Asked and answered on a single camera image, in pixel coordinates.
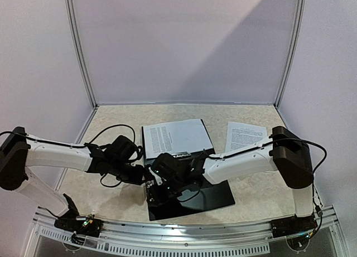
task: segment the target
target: clipboard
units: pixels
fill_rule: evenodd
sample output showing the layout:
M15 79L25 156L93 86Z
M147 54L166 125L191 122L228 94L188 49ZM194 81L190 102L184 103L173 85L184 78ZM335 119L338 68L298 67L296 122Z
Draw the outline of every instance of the clipboard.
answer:
M144 130L142 127L142 143L143 148L145 149L145 141L144 141ZM147 159L145 150L143 150L143 158L144 158L144 165L146 167L152 165L155 161L154 159ZM205 149L207 154L215 154L214 148ZM190 163L193 158L200 157L201 159L207 158L207 156L203 155L202 151L199 152L192 152L190 156L179 159L180 161ZM194 193L187 190L182 193L180 197L181 200L189 199ZM200 190L199 195L196 197L186 201L186 202L179 202L178 200L172 200L166 204L163 204L159 207L150 207L148 206L148 213L149 213L149 220L164 220L173 217L180 217L180 216L187 216L192 214L197 214L199 212L216 210L218 208L228 207L235 205L234 197L231 192L230 186L228 181L224 181L220 184L214 185L209 188L203 188Z

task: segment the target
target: document page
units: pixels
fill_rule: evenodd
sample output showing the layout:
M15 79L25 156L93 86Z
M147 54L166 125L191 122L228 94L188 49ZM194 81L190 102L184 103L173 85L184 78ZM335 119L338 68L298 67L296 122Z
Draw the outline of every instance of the document page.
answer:
M229 122L225 151L229 152L232 150L249 146L251 144L259 142L266 136L266 127L237 122Z
M160 123L143 127L147 159L161 153L194 153L213 148L200 119Z

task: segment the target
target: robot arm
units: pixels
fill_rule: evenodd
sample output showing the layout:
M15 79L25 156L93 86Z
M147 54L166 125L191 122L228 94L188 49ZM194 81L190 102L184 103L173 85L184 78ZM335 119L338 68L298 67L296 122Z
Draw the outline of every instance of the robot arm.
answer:
M95 144L65 144L42 140L26 134L24 128L17 127L0 147L0 187L19 192L48 209L58 218L56 227L67 231L83 230L81 224L86 220L77 220L79 213L72 199L56 193L29 168L46 166L101 175L109 173L120 181L141 185L144 168L132 166L133 161L130 160L135 152L136 159L141 158L140 147L124 136L119 136L112 144L99 147ZM93 224L82 234L98 236L102 222L98 219L90 220Z
M223 154L193 159L184 166L173 156L161 154L151 170L163 178L161 185L147 182L149 206L167 202L184 190L198 191L222 181L263 171L279 171L292 189L295 215L272 221L273 235L285 236L314 229L313 169L306 143L284 127L251 146Z
M88 173L112 174L125 183L146 183L149 206L175 200L184 190L198 191L230 178L262 171L279 171L292 189L296 214L293 218L272 221L277 236L316 227L313 216L313 170L306 143L284 127L252 146L224 154L199 156L190 165L163 153L151 167L133 166L135 152L142 152L133 142L119 136L112 144L63 144L27 135L17 127L0 147L0 187L17 191L47 208L58 217L55 226L67 231L81 230L72 199L58 195L29 169L32 166L71 168ZM99 235L101 221L93 225Z

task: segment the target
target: speckled beige table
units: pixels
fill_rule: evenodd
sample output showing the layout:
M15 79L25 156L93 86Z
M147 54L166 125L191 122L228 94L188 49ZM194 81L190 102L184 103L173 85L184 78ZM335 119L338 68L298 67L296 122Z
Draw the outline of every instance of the speckled beige table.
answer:
M85 133L83 142L89 141L99 131L113 124L129 124L137 133L141 144L141 126L184 120L203 119L217 153L224 151L227 124L241 122L267 127L268 135L274 126L282 125L273 106L247 105L117 105L99 107ZM111 143L119 134L132 138L129 129L113 128L103 133L95 142ZM74 200L81 214L123 221L149 222L143 186L121 184L105 188L98 174L68 170L60 187ZM111 176L104 183L115 184ZM229 181L235 206L195 215L155 221L163 224L219 224L257 221L271 217L294 214L291 190L278 172L255 173L245 178Z

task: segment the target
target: white backdrop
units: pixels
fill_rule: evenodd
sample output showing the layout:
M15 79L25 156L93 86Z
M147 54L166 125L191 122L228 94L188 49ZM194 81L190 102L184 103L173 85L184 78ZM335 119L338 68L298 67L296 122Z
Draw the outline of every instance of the white backdrop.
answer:
M99 104L274 103L297 0L74 0Z
M0 14L0 132L20 125L40 137L74 142L91 107L65 1L0 0ZM53 187L61 170L35 173ZM21 256L36 208L0 189L0 256Z
M281 112L301 138L326 147L316 174L357 256L357 0L306 0ZM322 154L314 151L317 161Z

